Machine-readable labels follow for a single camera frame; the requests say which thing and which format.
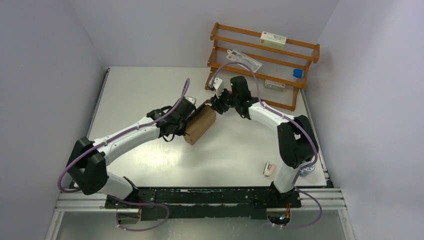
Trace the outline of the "brown cardboard box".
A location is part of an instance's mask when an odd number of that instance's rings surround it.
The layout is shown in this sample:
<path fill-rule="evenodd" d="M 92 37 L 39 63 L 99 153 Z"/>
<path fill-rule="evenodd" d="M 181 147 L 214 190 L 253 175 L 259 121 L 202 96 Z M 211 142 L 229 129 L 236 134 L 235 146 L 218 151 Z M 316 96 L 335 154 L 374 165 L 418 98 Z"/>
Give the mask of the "brown cardboard box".
<path fill-rule="evenodd" d="M 216 121 L 216 112 L 210 100 L 203 102 L 190 116 L 184 140 L 194 145 Z"/>

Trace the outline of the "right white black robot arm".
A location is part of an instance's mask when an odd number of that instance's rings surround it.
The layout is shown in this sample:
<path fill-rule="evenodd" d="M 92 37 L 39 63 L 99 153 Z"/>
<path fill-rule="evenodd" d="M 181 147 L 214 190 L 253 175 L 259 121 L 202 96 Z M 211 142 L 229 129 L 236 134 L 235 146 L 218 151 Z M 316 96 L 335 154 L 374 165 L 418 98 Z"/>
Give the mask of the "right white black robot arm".
<path fill-rule="evenodd" d="M 310 120 L 305 115 L 292 116 L 269 106 L 259 97 L 253 97 L 244 76 L 230 79 L 231 90 L 224 87 L 222 79 L 211 80 L 209 89 L 212 109 L 223 114 L 230 108 L 244 119 L 253 120 L 276 132 L 278 151 L 283 164 L 272 181 L 276 190 L 270 193 L 270 202 L 282 207 L 289 200 L 288 192 L 295 187 L 303 169 L 318 161 L 318 143 Z"/>

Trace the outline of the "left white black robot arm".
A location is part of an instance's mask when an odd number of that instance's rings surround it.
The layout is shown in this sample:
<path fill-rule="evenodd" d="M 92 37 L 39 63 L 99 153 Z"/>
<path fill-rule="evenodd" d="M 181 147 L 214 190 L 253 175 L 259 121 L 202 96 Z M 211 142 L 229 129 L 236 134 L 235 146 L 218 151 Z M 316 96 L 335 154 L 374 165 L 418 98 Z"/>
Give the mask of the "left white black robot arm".
<path fill-rule="evenodd" d="M 139 189 L 127 177 L 107 170 L 108 165 L 132 149 L 156 139 L 183 136 L 196 99 L 186 96 L 173 106 L 150 111 L 131 126 L 95 140 L 80 138 L 74 145 L 66 171 L 85 195 L 103 193 L 118 198 L 126 208 L 139 200 Z"/>

